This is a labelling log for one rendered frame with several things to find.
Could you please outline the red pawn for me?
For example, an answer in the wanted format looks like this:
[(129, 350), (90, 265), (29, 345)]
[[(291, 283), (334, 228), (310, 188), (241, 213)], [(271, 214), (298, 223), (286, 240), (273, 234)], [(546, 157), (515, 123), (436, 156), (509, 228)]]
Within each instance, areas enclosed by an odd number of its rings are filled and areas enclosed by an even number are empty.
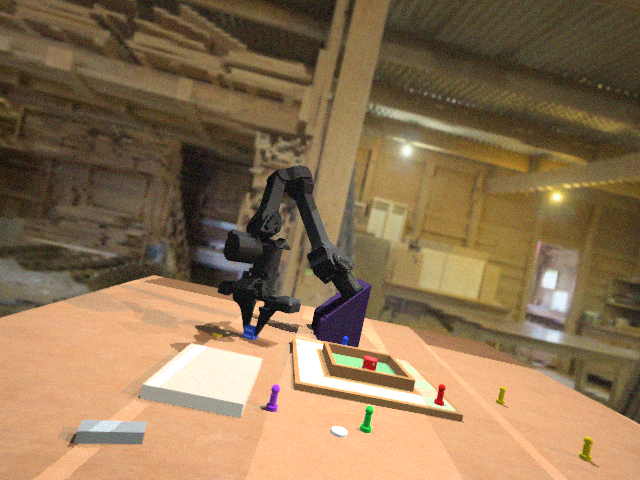
[(434, 403), (437, 404), (437, 405), (443, 406), (444, 405), (444, 401), (443, 401), (444, 392), (443, 391), (445, 391), (446, 387), (443, 384), (441, 384), (441, 385), (439, 385), (438, 388), (439, 388), (438, 395), (437, 395), (437, 398), (435, 398)]

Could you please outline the red die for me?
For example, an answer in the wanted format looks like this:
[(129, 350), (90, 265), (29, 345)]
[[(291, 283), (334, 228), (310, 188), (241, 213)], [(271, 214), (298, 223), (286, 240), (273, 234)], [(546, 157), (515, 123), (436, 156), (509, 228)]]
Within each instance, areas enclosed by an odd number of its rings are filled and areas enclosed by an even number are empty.
[(362, 368), (376, 371), (377, 358), (364, 355)]

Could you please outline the white flat disc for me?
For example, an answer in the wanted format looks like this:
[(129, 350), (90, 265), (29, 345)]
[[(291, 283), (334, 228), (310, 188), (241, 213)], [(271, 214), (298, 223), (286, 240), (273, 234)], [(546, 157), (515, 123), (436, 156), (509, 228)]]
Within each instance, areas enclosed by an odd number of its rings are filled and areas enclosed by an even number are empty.
[(346, 438), (348, 431), (340, 426), (333, 426), (331, 428), (331, 433), (340, 438)]

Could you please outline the blue die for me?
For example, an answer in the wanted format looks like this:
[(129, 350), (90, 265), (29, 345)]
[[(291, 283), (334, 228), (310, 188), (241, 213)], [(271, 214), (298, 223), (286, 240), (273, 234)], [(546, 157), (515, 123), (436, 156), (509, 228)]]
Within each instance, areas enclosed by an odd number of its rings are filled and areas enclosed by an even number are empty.
[(251, 339), (251, 340), (257, 339), (258, 335), (255, 336), (255, 329), (256, 329), (256, 326), (254, 326), (254, 325), (246, 325), (244, 327), (243, 337)]

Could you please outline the purple pawn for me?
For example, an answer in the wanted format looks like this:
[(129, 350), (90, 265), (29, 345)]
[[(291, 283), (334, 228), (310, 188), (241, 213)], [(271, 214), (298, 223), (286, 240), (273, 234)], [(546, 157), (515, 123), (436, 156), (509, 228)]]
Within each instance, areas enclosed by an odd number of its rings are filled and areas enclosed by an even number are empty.
[(277, 403), (277, 399), (278, 399), (278, 393), (280, 392), (280, 387), (278, 385), (274, 385), (272, 387), (272, 393), (271, 393), (271, 397), (270, 397), (270, 402), (267, 403), (266, 406), (266, 410), (270, 411), (270, 412), (276, 412), (278, 409), (278, 405)]

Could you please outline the green game pawn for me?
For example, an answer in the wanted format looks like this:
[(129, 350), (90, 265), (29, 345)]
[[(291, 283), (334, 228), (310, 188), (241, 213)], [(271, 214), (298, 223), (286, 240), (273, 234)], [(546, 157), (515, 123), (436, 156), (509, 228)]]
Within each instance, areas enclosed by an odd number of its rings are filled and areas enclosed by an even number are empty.
[(370, 426), (370, 422), (371, 422), (371, 417), (373, 414), (373, 407), (372, 406), (367, 406), (365, 408), (365, 415), (364, 415), (364, 420), (363, 423), (360, 424), (360, 430), (364, 433), (370, 433), (371, 432), (371, 426)]

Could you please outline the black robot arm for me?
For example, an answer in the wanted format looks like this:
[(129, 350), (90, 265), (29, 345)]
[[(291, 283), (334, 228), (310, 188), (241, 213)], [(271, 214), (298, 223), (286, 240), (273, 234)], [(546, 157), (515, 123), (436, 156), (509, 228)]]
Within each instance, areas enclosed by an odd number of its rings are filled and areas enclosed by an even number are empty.
[[(361, 290), (351, 273), (352, 258), (340, 253), (326, 234), (321, 217), (313, 199), (314, 182), (306, 166), (278, 169), (267, 179), (267, 185), (258, 211), (249, 221), (246, 231), (231, 230), (224, 247), (228, 261), (257, 264), (279, 268), (282, 250), (290, 250), (286, 239), (269, 239), (281, 230), (279, 208), (284, 192), (296, 201), (312, 249), (307, 254), (310, 269), (325, 284), (332, 281), (345, 302)], [(246, 273), (245, 273), (246, 272)], [(257, 277), (244, 271), (243, 276), (232, 285), (233, 300), (254, 302), (268, 291), (263, 273)]]

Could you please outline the yellow game pawn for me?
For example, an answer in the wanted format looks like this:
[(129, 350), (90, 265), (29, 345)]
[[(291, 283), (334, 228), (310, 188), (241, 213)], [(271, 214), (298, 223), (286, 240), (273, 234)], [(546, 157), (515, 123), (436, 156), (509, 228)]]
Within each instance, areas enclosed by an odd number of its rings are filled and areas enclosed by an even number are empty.
[(496, 399), (496, 403), (498, 403), (500, 405), (504, 405), (505, 404), (505, 401), (503, 401), (504, 400), (504, 396), (505, 396), (505, 392), (506, 392), (506, 389), (504, 387), (501, 387), (500, 388), (500, 393), (499, 393), (499, 398)]
[(579, 457), (585, 461), (591, 462), (592, 457), (590, 456), (591, 445), (593, 444), (593, 439), (589, 436), (584, 438), (584, 446), (583, 451), (580, 452)]

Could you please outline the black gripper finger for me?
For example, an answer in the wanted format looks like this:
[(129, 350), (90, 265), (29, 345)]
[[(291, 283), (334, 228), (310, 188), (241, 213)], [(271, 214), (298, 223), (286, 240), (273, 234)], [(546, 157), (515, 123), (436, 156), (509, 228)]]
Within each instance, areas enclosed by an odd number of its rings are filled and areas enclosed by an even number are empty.
[(259, 335), (263, 327), (276, 311), (276, 309), (269, 309), (264, 306), (259, 307), (259, 317), (255, 329), (255, 336)]
[(250, 325), (250, 323), (251, 323), (253, 312), (254, 312), (255, 305), (256, 305), (256, 301), (257, 300), (255, 300), (254, 302), (251, 302), (251, 303), (248, 303), (248, 302), (245, 302), (245, 301), (240, 301), (240, 300), (235, 301), (235, 302), (237, 302), (237, 304), (240, 306), (240, 309), (241, 309), (243, 330), (244, 330), (244, 327), (246, 325)]

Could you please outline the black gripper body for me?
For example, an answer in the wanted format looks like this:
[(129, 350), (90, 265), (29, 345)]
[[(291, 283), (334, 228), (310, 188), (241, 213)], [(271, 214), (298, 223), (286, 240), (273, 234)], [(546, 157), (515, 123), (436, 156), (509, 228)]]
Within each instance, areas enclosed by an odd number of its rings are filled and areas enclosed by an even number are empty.
[[(279, 277), (280, 273), (278, 273), (277, 268), (265, 267), (257, 264), (253, 264), (253, 268), (249, 268), (249, 272), (251, 276), (257, 277), (258, 273), (264, 274), (264, 279), (267, 283), (267, 293), (264, 297), (257, 297), (256, 300), (263, 301), (264, 307), (269, 309), (276, 309), (277, 311), (281, 311), (284, 313), (296, 313), (300, 311), (300, 300), (289, 297), (289, 296), (272, 296), (275, 295), (276, 290), (274, 290), (276, 277)], [(219, 285), (218, 293), (224, 295), (230, 295), (233, 293), (232, 285), (236, 281), (223, 281)]]

